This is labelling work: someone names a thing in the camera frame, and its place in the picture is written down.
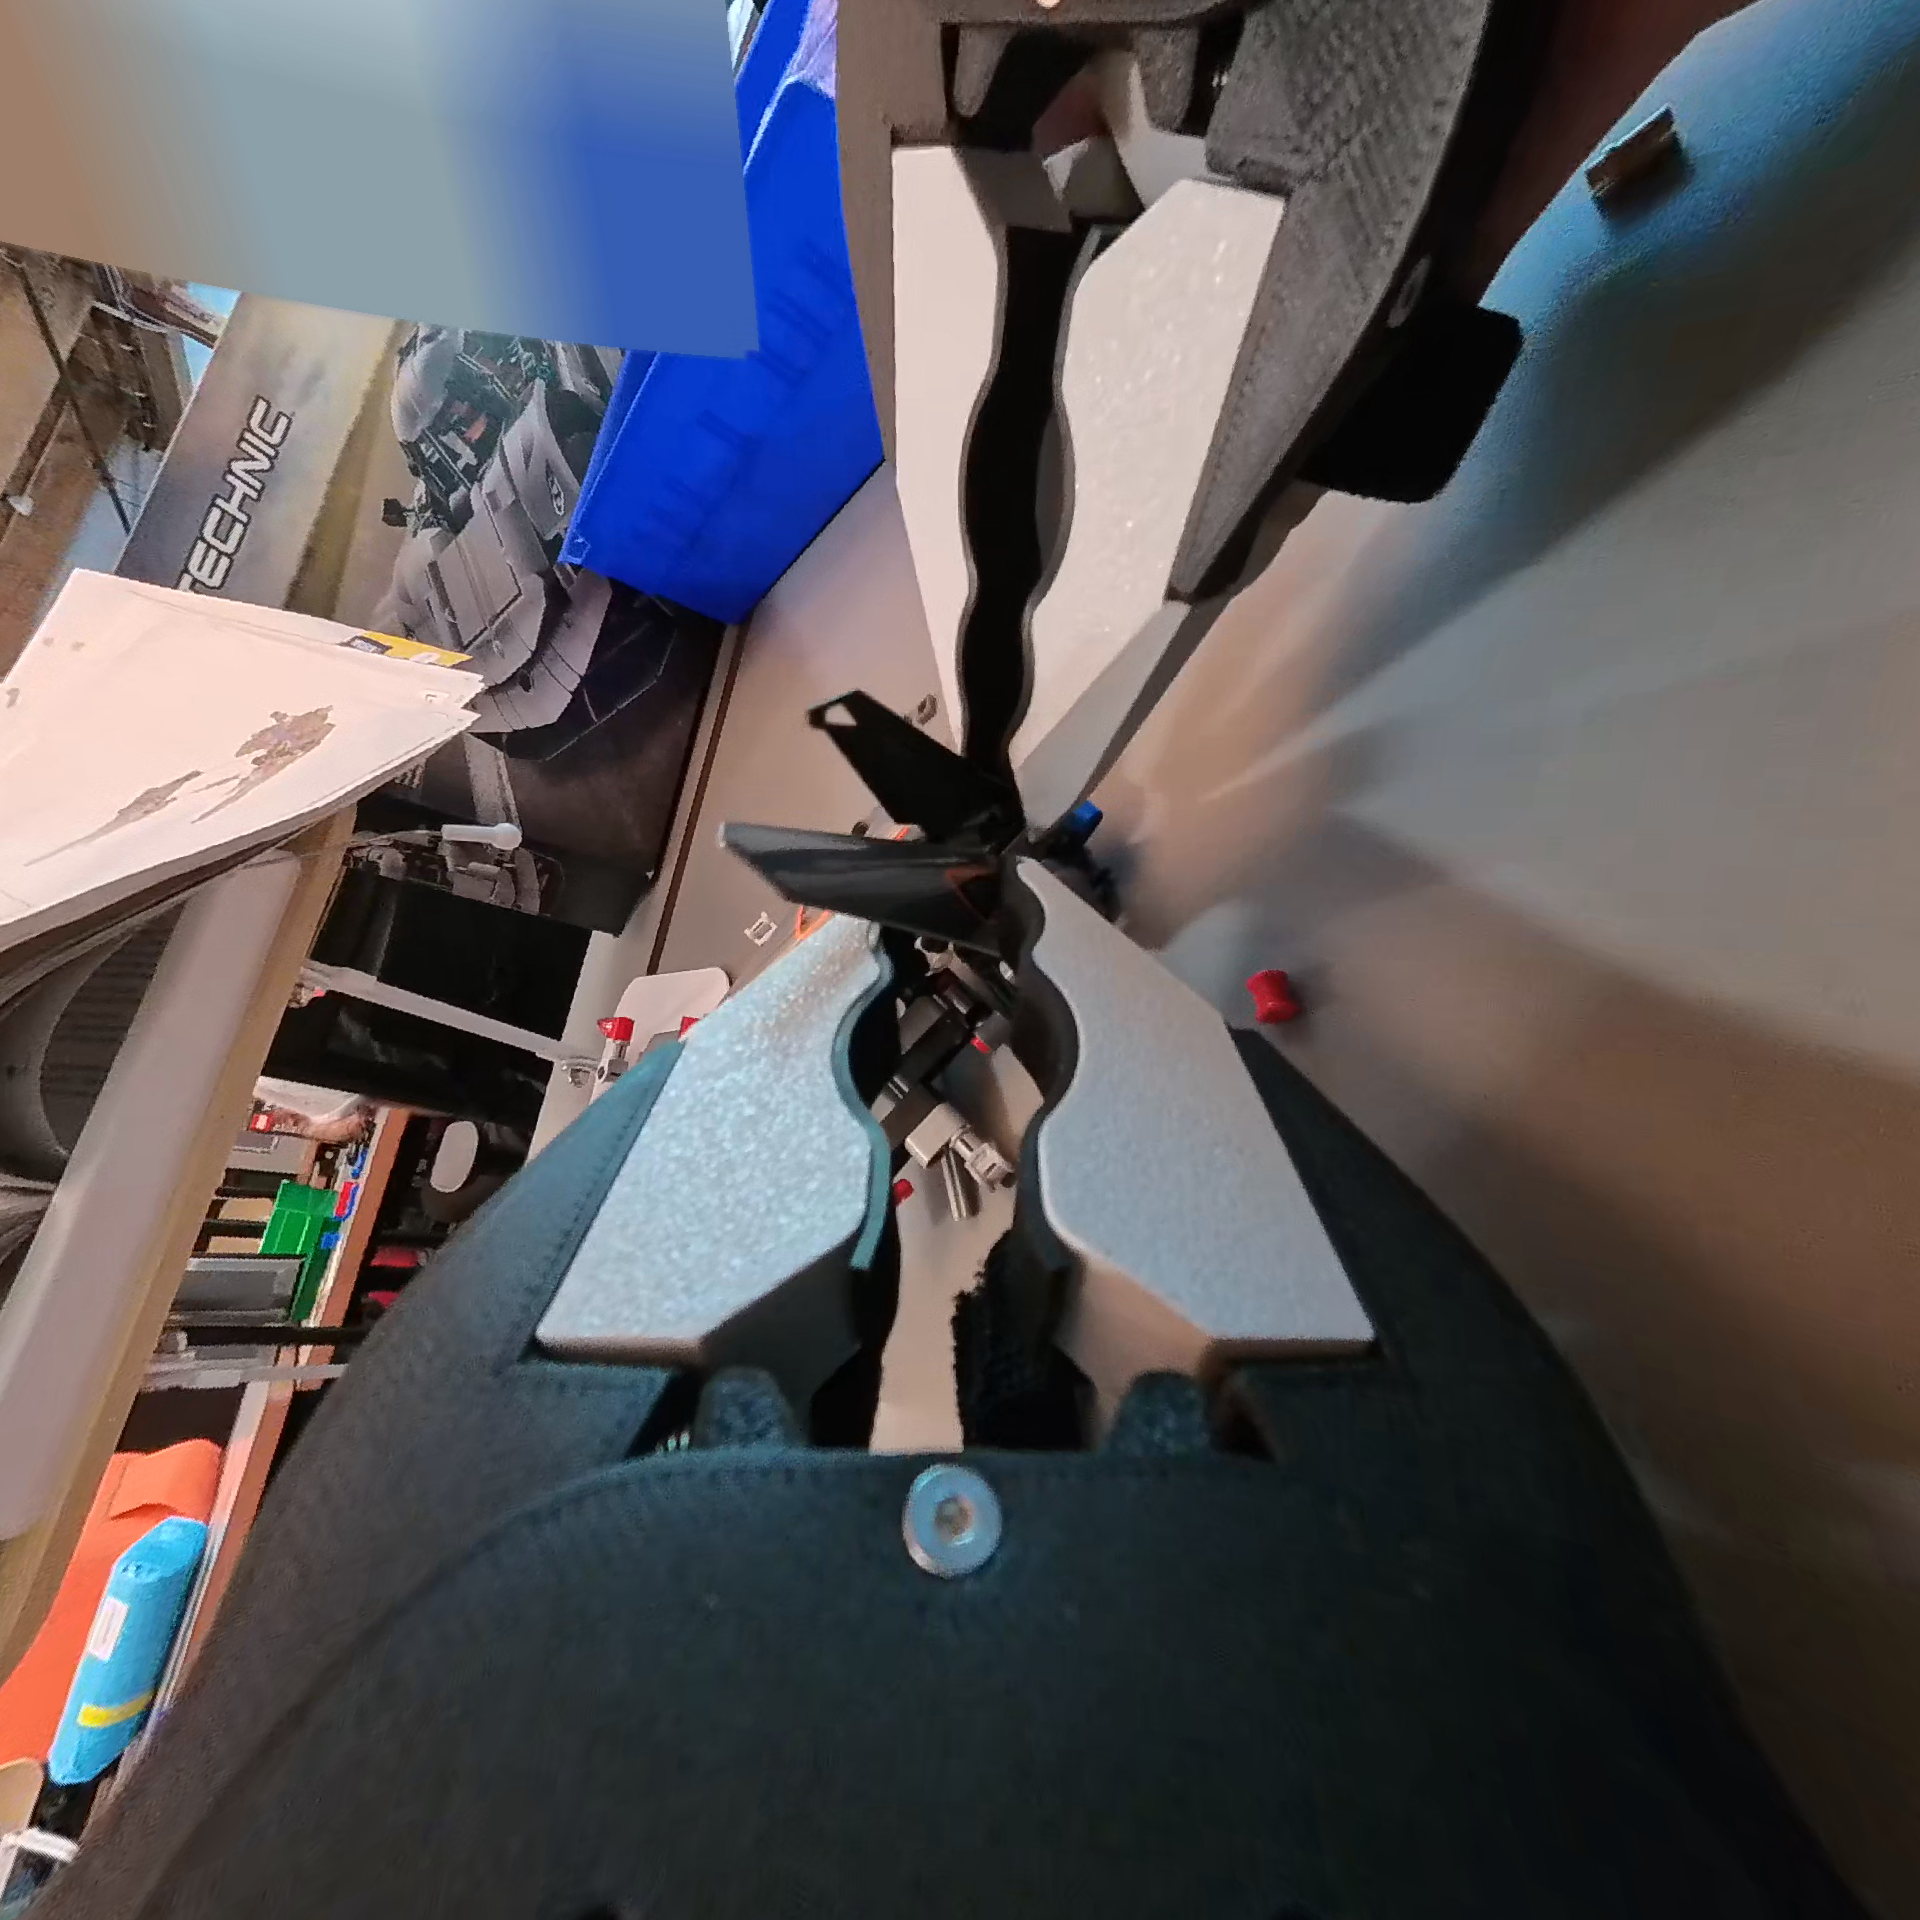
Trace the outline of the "green storage bin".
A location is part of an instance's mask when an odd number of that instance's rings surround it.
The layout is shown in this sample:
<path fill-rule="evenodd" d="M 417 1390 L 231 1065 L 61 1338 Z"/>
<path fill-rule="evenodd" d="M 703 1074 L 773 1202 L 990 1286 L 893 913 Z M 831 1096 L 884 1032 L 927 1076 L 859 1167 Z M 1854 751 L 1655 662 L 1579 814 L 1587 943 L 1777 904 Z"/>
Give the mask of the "green storage bin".
<path fill-rule="evenodd" d="M 305 1321 L 320 1302 L 334 1254 L 345 1233 L 345 1196 L 331 1187 L 281 1184 L 255 1254 L 296 1264 L 287 1318 Z"/>

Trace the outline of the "lego instruction booklet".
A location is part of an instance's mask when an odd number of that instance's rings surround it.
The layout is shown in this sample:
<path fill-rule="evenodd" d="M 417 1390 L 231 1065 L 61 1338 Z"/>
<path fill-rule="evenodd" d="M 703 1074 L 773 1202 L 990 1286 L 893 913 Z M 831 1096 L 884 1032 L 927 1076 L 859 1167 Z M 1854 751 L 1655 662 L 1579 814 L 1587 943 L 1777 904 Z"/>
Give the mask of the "lego instruction booklet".
<path fill-rule="evenodd" d="M 483 690 L 413 640 L 73 572 L 5 676 L 5 951 L 325 822 Z"/>

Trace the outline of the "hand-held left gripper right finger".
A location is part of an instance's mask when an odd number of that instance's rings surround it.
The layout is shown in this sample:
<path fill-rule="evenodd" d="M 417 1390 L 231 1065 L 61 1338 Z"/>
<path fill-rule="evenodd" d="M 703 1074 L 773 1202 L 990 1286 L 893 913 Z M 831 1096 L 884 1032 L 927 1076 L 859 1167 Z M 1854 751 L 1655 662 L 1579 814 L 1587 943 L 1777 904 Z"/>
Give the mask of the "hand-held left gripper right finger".
<path fill-rule="evenodd" d="M 1368 1312 L 1235 1033 L 1161 961 L 1046 868 L 1022 1001 L 1061 1015 L 1032 1147 L 1040 1226 L 1070 1281 L 1063 1350 L 1095 1390 L 1149 1374 L 1364 1353 Z"/>

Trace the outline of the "dark grey lego wing panel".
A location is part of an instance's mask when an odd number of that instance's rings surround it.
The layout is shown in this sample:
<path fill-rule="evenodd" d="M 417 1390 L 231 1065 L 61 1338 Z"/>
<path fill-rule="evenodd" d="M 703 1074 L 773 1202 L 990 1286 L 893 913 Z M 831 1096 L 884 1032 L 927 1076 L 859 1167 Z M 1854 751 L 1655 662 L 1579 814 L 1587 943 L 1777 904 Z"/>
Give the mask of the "dark grey lego wing panel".
<path fill-rule="evenodd" d="M 719 846 L 781 900 L 1011 962 L 1006 839 L 971 826 L 886 839 L 725 824 Z"/>

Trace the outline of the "orange fabric bundle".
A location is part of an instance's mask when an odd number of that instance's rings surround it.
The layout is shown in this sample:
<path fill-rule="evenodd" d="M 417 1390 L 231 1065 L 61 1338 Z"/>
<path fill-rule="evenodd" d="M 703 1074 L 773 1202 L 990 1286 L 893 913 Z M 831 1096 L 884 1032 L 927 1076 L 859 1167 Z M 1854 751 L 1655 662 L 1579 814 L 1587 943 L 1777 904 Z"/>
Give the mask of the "orange fabric bundle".
<path fill-rule="evenodd" d="M 116 1560 L 157 1522 L 206 1522 L 224 1449 L 191 1439 L 151 1455 L 113 1455 L 87 1512 L 55 1603 L 3 1686 L 3 1763 L 45 1763 Z"/>

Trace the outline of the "person's right hand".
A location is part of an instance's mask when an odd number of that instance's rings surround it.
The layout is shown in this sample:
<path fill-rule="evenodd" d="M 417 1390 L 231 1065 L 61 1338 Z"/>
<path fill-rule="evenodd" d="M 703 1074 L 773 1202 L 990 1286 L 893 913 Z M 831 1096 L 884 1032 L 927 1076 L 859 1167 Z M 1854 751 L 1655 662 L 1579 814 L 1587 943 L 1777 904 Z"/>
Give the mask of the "person's right hand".
<path fill-rule="evenodd" d="M 1565 2 L 1542 73 L 1456 273 L 1471 304 L 1523 233 L 1693 39 L 1747 2 Z"/>

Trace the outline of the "blue plastic bin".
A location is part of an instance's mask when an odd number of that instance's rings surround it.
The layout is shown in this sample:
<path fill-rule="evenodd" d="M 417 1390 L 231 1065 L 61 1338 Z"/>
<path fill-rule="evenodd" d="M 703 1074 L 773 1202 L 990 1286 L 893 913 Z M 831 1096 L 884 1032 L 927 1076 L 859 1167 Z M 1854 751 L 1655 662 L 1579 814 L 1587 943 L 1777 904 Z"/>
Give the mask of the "blue plastic bin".
<path fill-rule="evenodd" d="M 628 352 L 563 562 L 737 625 L 880 466 L 833 116 L 836 4 L 773 2 L 735 73 L 759 343 Z"/>

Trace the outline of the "light blue wrapped packet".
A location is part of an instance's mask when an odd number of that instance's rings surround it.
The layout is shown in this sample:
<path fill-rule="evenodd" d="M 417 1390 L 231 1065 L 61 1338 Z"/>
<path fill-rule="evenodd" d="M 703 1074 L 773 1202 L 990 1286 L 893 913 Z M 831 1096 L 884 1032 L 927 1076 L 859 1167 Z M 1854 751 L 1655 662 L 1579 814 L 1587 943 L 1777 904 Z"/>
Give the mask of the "light blue wrapped packet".
<path fill-rule="evenodd" d="M 147 1723 L 206 1545 L 203 1521 L 167 1519 L 111 1561 L 55 1729 L 49 1786 L 95 1784 Z"/>

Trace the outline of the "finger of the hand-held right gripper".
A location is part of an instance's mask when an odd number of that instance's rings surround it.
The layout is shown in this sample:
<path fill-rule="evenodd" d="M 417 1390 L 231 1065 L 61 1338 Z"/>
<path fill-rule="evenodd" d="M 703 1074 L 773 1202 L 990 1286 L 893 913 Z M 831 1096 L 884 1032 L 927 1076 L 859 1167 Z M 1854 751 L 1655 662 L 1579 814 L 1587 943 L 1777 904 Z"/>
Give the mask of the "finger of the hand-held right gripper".
<path fill-rule="evenodd" d="M 1032 153 L 893 153 L 895 492 L 953 745 L 1000 770 L 1073 230 Z"/>
<path fill-rule="evenodd" d="M 1227 604 L 1179 600 L 1171 577 L 1280 224 L 1280 200 L 1184 182 L 1071 288 L 1056 393 L 1071 486 L 1011 747 L 1031 824 L 1103 777 Z"/>

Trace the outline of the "black grey lego assembly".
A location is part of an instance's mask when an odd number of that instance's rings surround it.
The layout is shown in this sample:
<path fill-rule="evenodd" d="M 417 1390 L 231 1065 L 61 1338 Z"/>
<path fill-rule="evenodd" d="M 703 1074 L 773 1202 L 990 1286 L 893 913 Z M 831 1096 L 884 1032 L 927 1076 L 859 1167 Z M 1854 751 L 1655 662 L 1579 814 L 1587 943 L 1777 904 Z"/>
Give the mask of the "black grey lego assembly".
<path fill-rule="evenodd" d="M 1036 849 L 1111 922 L 1118 915 L 1113 880 L 1091 852 L 1100 826 L 1101 807 L 1079 801 L 1040 834 Z M 1013 1155 L 990 1138 L 985 1123 L 953 1107 L 947 1086 L 953 1068 L 990 1062 L 1006 1043 L 1013 1022 L 1011 967 L 967 961 L 958 948 L 931 939 L 919 939 L 910 961 L 895 961 L 897 1063 L 870 1111 L 886 1146 L 897 1206 L 912 1196 L 921 1176 L 931 1176 L 944 1191 L 950 1218 L 967 1222 L 980 1212 L 982 1196 L 1015 1183 Z"/>

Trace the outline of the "dark lego set box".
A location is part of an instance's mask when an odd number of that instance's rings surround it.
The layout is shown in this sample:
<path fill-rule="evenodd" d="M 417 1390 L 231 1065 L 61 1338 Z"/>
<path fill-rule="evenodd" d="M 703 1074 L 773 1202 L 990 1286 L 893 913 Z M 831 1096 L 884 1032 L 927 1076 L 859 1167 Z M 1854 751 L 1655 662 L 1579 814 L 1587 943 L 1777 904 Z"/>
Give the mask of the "dark lego set box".
<path fill-rule="evenodd" d="M 564 558 L 619 352 L 239 295 L 113 570 L 475 674 L 396 809 L 524 831 L 544 913 L 659 883 L 721 628 Z"/>

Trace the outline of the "large lego car chassis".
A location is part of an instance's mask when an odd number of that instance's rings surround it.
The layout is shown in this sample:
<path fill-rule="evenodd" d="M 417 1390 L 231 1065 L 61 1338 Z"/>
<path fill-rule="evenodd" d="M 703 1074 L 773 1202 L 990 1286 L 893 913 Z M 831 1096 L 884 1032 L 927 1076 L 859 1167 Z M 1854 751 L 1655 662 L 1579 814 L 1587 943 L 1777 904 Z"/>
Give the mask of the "large lego car chassis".
<path fill-rule="evenodd" d="M 648 1051 L 675 1046 L 700 1022 L 700 1015 L 681 1015 L 653 1033 L 639 1033 L 639 1022 L 628 1015 L 609 1015 L 599 1022 L 604 1049 L 592 1070 L 590 1100 L 612 1091 L 612 1084 L 631 1073 Z"/>

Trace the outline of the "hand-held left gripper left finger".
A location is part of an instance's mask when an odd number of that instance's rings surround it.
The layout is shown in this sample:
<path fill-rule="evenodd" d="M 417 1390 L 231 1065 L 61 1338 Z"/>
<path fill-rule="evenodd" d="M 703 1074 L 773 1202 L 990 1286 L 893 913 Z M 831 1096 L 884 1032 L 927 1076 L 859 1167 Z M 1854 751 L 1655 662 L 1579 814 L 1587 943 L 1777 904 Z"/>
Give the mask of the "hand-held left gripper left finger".
<path fill-rule="evenodd" d="M 833 1374 L 857 1353 L 889 1151 L 855 1033 L 891 983 L 880 929 L 836 916 L 667 1051 L 542 1351 L 701 1374 Z"/>

